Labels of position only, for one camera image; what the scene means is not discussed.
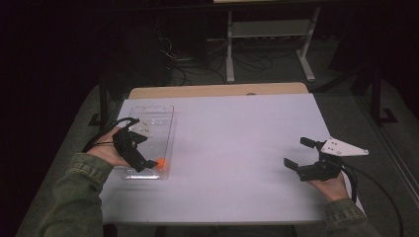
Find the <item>black cable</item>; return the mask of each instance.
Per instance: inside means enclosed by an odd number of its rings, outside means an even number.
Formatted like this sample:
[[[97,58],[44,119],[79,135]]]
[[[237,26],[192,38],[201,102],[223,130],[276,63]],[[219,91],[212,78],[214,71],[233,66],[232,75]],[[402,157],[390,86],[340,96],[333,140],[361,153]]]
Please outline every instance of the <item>black cable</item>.
[[[214,54],[215,52],[221,51],[221,50],[225,50],[227,48],[227,39],[221,39],[221,44],[218,45],[216,48],[211,49],[207,55],[210,56],[211,54]]]
[[[221,78],[222,84],[225,84],[224,76],[221,73],[219,73],[218,71],[214,70],[214,69],[211,69],[211,68],[208,68],[208,67],[191,67],[191,68],[209,70],[209,71],[217,74]],[[206,74],[209,74],[209,73],[195,73],[195,72],[184,70],[181,67],[178,67],[178,69],[181,70],[181,71],[183,71],[183,72],[190,73],[190,74],[193,74],[193,75],[206,75]]]
[[[255,53],[255,55],[257,55],[257,56],[259,56],[261,59],[263,59],[263,58],[268,58],[268,56],[269,56],[269,52],[263,52],[263,50],[262,50],[262,48],[260,48],[260,47],[258,47],[258,45],[256,44],[256,41],[255,40],[251,40],[252,42],[253,42],[253,46],[255,47],[255,49],[257,50],[257,51],[260,51],[260,52],[262,52],[263,54],[262,55],[258,55],[258,54],[256,54]]]
[[[113,121],[108,126],[106,126],[101,132],[99,132],[98,134],[96,134],[95,136],[93,136],[87,142],[87,144],[84,146],[82,152],[83,153],[86,153],[87,151],[89,151],[95,145],[96,141],[99,140],[99,138],[101,138],[102,136],[104,136],[105,134],[107,134],[108,132],[110,132],[120,122],[123,122],[123,121],[126,121],[126,120],[129,121],[129,124],[128,125],[135,124],[135,123],[138,122],[138,119],[136,119],[136,118],[121,118],[121,119],[118,119],[118,120]]]
[[[357,203],[357,182],[355,181],[352,174],[350,174],[345,168],[342,167],[343,173],[346,174],[346,176],[349,179],[349,183],[351,183],[351,199],[354,203]]]
[[[268,58],[271,58],[271,59],[281,58],[281,57],[290,56],[291,54],[294,54],[294,53],[295,53],[294,50],[288,50],[288,51],[284,52],[284,54],[281,54],[281,55],[278,55],[278,56],[268,56]]]
[[[183,86],[185,82],[188,82],[190,86],[192,86],[192,81],[186,78],[179,78],[179,77],[171,77],[175,81],[173,82],[173,86],[176,86],[176,80],[182,80],[182,83],[179,86]]]
[[[93,145],[92,145],[92,147],[95,147],[95,146],[100,146],[100,145],[114,144],[114,143],[115,143],[114,141],[104,141],[104,142],[98,142],[98,143],[93,144]]]
[[[368,178],[369,180],[371,180],[374,184],[376,184],[382,190],[382,192],[387,196],[387,198],[391,202],[391,205],[393,206],[394,211],[395,211],[395,213],[397,215],[398,226],[399,226],[399,236],[400,237],[404,236],[403,220],[401,219],[400,211],[399,211],[397,205],[395,204],[394,199],[391,197],[391,195],[388,193],[388,191],[377,180],[375,180],[373,177],[371,177],[367,173],[361,171],[358,168],[355,168],[353,166],[350,166],[350,165],[348,165],[346,163],[343,163],[343,164],[344,164],[345,167],[351,168],[351,169],[357,171],[358,173],[362,174],[363,176],[365,176],[366,178]]]
[[[274,67],[274,62],[269,57],[259,57],[259,58],[252,58],[250,55],[243,54],[243,56],[250,62],[259,62],[263,66],[264,70],[269,70]],[[269,62],[268,66],[263,63],[263,60],[266,60]]]
[[[262,59],[267,57],[268,53],[266,53],[265,55],[258,55],[257,51],[261,50],[261,49],[256,47],[256,45],[253,45],[253,47],[254,47],[254,49],[253,49],[252,52],[246,52],[246,49],[243,48],[242,43],[241,43],[239,45],[238,52],[241,53],[247,60],[249,60],[251,62],[261,61]]]
[[[241,67],[243,70],[246,70],[246,71],[249,71],[249,72],[263,72],[263,71],[265,70],[265,68],[264,68],[263,64],[262,64],[262,67],[257,67],[257,66],[255,66],[255,65],[252,65],[252,64],[246,63],[246,62],[244,62],[244,61],[242,61],[242,60],[238,59],[236,56],[231,56],[231,57],[232,57],[232,58],[233,58],[233,60],[237,63],[237,65],[238,65],[239,67]],[[248,69],[248,68],[245,68],[245,67],[243,66],[243,64],[244,64],[244,65],[246,65],[246,66],[248,66],[248,67],[255,68],[255,70],[250,70],[250,69]]]
[[[354,177],[355,184],[357,184],[357,186],[358,186],[358,177],[357,177],[357,173],[355,173],[355,171],[354,171],[354,169],[352,169],[352,167],[347,167],[347,168],[351,170],[351,172],[352,172],[352,176]]]
[[[191,83],[191,85],[192,85],[192,82],[191,82],[191,80],[188,80],[188,79],[186,79],[186,74],[185,74],[185,72],[182,70],[182,69],[180,69],[179,67],[177,67],[177,66],[175,66],[175,67],[173,67],[174,69],[176,69],[176,70],[178,70],[178,71],[180,71],[181,73],[182,73],[182,75],[183,75],[183,78],[180,78],[181,80],[182,80],[182,83],[179,85],[179,86],[183,86],[184,84],[185,84],[185,82],[186,81],[189,81],[190,83]]]
[[[215,69],[213,69],[213,70],[215,70],[215,71],[219,71],[219,69],[221,68],[221,66],[224,64],[224,60],[225,60],[225,53],[220,53],[220,54],[216,54],[213,58],[211,58],[210,60],[209,60],[209,63],[210,62],[212,62],[212,61],[215,61],[217,58],[219,58],[219,57],[221,57],[221,56],[224,56],[224,59],[221,61],[221,63],[218,65],[218,67],[216,67]],[[202,63],[201,64],[198,64],[198,65],[178,65],[177,64],[177,67],[183,67],[183,68],[208,68],[207,66],[205,66],[205,65],[203,65]],[[197,75],[206,75],[206,74],[211,74],[211,72],[209,72],[209,73],[201,73],[201,74],[197,74]]]

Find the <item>floor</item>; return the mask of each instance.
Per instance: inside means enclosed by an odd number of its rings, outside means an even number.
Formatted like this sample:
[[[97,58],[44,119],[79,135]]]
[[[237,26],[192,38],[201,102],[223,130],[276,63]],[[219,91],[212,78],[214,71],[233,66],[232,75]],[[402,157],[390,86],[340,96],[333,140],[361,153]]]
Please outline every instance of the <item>floor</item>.
[[[334,78],[341,72],[328,69],[338,42],[334,39],[314,41],[307,59],[316,81],[304,79],[294,50],[300,39],[263,39],[240,41],[235,44],[235,83],[303,82],[311,91]],[[209,60],[201,62],[191,56],[177,58],[173,63],[170,86],[225,84],[223,54],[225,41],[209,42]],[[383,82],[381,105],[389,108],[398,122],[377,124],[370,116],[370,91],[364,96],[354,96],[350,89],[355,80],[351,77],[334,88],[314,93],[320,111],[330,133],[341,140],[360,147],[367,147],[367,158],[347,158],[347,162],[374,177],[392,196],[401,213],[404,236],[419,236],[419,198],[416,193],[419,180],[419,121],[404,106],[397,91]],[[121,102],[110,102],[110,117],[114,118]],[[17,236],[34,236],[40,219],[51,203],[53,181],[65,170],[68,157],[84,146],[97,132],[97,127],[88,126],[93,114],[99,113],[99,93],[95,88],[71,126],[58,151],[42,187],[22,222]],[[395,210],[383,192],[371,181],[359,176],[359,197],[372,225],[383,237],[398,235],[398,220]],[[118,236],[153,236],[155,226],[118,225]],[[298,237],[322,236],[324,224],[298,225]],[[190,227],[170,227],[166,236],[197,236],[200,231]]]

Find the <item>hand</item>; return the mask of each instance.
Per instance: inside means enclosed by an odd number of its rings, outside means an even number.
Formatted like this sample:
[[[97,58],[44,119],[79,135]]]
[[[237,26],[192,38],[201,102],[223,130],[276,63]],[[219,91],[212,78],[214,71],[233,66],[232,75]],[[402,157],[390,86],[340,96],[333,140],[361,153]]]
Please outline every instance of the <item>hand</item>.
[[[128,162],[123,157],[121,157],[118,151],[115,149],[112,139],[112,136],[120,129],[120,127],[114,127],[108,134],[102,136],[98,141],[96,141],[96,143],[104,144],[95,145],[86,153],[101,158],[113,166],[129,167]]]
[[[316,180],[307,182],[317,188],[329,202],[349,198],[342,172],[338,177],[328,181]]]

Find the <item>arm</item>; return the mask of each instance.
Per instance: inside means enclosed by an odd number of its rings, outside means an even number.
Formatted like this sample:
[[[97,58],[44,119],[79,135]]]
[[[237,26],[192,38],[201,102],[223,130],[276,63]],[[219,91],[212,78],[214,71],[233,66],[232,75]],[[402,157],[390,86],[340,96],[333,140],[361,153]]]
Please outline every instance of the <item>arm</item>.
[[[112,141],[118,130],[114,128],[98,142]],[[117,165],[128,166],[112,143],[75,154],[53,188],[55,203],[42,221],[40,236],[103,236],[99,194]]]
[[[327,199],[324,206],[328,237],[379,237],[364,213],[349,198],[342,173],[325,182],[309,181]]]

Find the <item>dark background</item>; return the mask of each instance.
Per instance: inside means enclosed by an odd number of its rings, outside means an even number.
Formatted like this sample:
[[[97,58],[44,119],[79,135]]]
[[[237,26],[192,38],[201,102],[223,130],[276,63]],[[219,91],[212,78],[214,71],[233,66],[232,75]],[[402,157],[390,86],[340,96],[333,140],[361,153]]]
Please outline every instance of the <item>dark background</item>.
[[[117,7],[156,2],[115,1]],[[159,37],[170,37],[176,49],[201,57],[206,38],[225,37],[222,11],[160,18],[85,12],[109,4],[1,3],[1,236],[15,235],[78,109],[99,82],[106,83],[113,100],[133,87],[165,86],[168,62],[158,50]],[[325,7],[314,39],[341,40],[334,69],[349,71],[370,59],[419,118],[417,12],[413,1]]]

